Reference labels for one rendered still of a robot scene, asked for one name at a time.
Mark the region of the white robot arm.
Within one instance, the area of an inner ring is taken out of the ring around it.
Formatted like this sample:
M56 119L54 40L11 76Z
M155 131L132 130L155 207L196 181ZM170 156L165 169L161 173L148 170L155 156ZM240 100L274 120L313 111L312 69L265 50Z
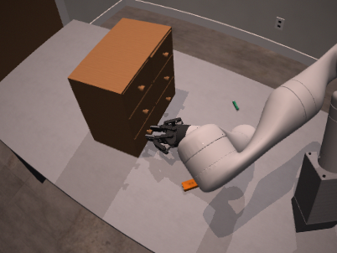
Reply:
M316 116L324 104L326 86L335 78L337 44L270 94L257 129L240 125L228 132L216 124L190 126L177 151L201 191L213 192L229 183ZM337 90L331 97L318 164L337 173Z

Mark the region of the dark brown drawer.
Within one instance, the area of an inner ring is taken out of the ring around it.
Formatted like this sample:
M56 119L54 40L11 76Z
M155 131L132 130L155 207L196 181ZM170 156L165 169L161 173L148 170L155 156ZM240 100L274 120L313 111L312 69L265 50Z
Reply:
M160 96L156 107L158 113L158 120L160 120L161 116L163 115L164 111L166 110L169 102L171 102L174 96L174 77L168 83L166 89L164 90L163 94Z
M147 60L143 67L138 71L130 85L123 92L128 117L132 114L133 110L142 99L151 83L152 79L149 60Z
M153 80L157 78L159 72L164 67L172 53L172 31L170 30L150 56Z
M154 105L153 86L151 85L129 118L134 138L148 117L150 111L153 109Z
M174 75L173 56L171 55L167 63L161 69L157 78L153 82L154 95L155 95L156 102L158 98L161 96L161 94L163 93L163 90L165 89L165 87L167 86L167 84L169 83L173 75Z
M150 115L148 116L148 119L143 124L143 127L141 128L140 132L135 138L135 143L137 146L137 152L138 155L140 155L141 151L143 150L145 144L147 143L147 138L145 137L146 134L152 135L153 130L150 129L150 126L157 125L157 116L156 116L156 110L155 107L151 111Z

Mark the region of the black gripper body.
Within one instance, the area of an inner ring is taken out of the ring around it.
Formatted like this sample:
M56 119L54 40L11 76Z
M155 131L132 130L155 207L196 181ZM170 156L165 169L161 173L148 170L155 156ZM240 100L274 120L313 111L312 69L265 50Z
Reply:
M174 135L174 137L172 138L164 138L164 140L166 141L166 143L169 146L173 146L174 147L178 147L180 141L185 137L186 132L188 130L188 128L192 126L192 125L182 125L182 124L178 124L177 126L175 126L177 128L177 131L170 131L167 130L166 134L172 133Z

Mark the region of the brown wooden chest of drawers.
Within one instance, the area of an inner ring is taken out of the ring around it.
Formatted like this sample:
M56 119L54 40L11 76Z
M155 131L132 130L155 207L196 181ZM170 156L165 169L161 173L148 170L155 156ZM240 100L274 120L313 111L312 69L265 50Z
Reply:
M95 141L139 158L123 92L170 30L122 18L68 76Z

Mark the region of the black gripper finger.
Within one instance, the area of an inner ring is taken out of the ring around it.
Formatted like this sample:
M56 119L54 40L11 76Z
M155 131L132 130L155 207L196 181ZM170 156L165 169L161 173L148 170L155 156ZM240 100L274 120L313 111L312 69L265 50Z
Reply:
M172 124L169 124L169 123L172 123ZM150 129L153 130L154 132L165 132L166 133L167 130L176 132L177 128L175 126L177 126L178 124L183 125L183 122L180 117L164 121L163 125L161 126L157 126L157 125L150 126Z
M169 134L161 134L161 136L155 136L155 135L149 135L146 134L145 137L147 138L148 141L153 142L153 144L155 145L155 147L160 150L161 152L163 152L164 154L168 154L168 150L173 147L173 146L169 146L169 145L164 145L167 144L164 140L164 138L172 138L174 137L174 135L172 133ZM161 144L163 143L163 145Z

